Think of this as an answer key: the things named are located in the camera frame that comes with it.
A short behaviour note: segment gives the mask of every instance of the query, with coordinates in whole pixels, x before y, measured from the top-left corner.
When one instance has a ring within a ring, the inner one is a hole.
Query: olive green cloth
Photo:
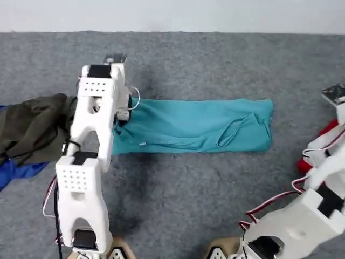
[[[16,165],[58,160],[69,137],[74,98],[59,93],[38,97],[0,110],[0,164]]]

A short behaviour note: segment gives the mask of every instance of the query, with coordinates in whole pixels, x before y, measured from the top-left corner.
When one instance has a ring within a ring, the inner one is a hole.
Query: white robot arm
[[[78,258],[104,259],[111,252],[113,237],[101,191],[101,172],[108,171],[111,162],[115,115],[122,121],[130,117],[125,60],[116,54],[106,57],[103,65],[82,68],[71,138],[66,154],[56,164],[60,229],[64,245],[73,247],[80,254]],[[90,131],[97,133],[97,153],[78,149]],[[79,226],[79,219],[88,226]]]
[[[339,125],[311,142],[308,155],[303,152],[314,166],[305,192],[252,223],[240,240],[225,240],[233,244],[232,252],[212,243],[208,259],[300,259],[345,231],[345,86],[330,87],[323,95],[336,106]]]

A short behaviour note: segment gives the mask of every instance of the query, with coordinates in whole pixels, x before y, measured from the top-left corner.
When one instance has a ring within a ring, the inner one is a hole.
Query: blue cloth
[[[272,113],[271,100],[142,99],[124,126],[114,126],[113,154],[266,151]]]
[[[38,174],[49,162],[17,167],[12,160],[0,165],[0,191],[13,179],[29,178]]]

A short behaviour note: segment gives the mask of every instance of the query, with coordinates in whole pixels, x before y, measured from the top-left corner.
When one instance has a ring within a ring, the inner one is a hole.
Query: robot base
[[[121,255],[116,253],[116,249],[120,250]],[[67,259],[79,259],[79,258],[83,258],[83,257],[80,257],[78,253],[72,252]],[[133,252],[131,251],[131,249],[129,248],[128,244],[123,239],[119,237],[114,237],[110,252],[107,255],[107,259],[136,259],[136,258]]]
[[[236,254],[240,246],[240,237],[226,237],[213,240],[204,259],[227,259]]]

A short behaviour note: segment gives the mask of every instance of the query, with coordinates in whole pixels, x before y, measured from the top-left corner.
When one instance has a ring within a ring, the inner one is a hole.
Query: gray carpet
[[[138,259],[197,259],[214,238],[239,235],[244,211],[285,191],[298,176],[301,151],[335,117],[320,91],[345,76],[345,36],[5,33],[0,104],[75,94],[81,67],[115,51],[128,54],[127,83],[144,98],[271,98],[275,104],[274,140],[266,153],[113,157],[102,176],[111,231]],[[94,138],[85,143],[94,144]],[[58,258],[54,220],[40,209],[53,166],[0,192],[0,258]],[[309,258],[341,258],[344,242],[345,235],[331,240]]]

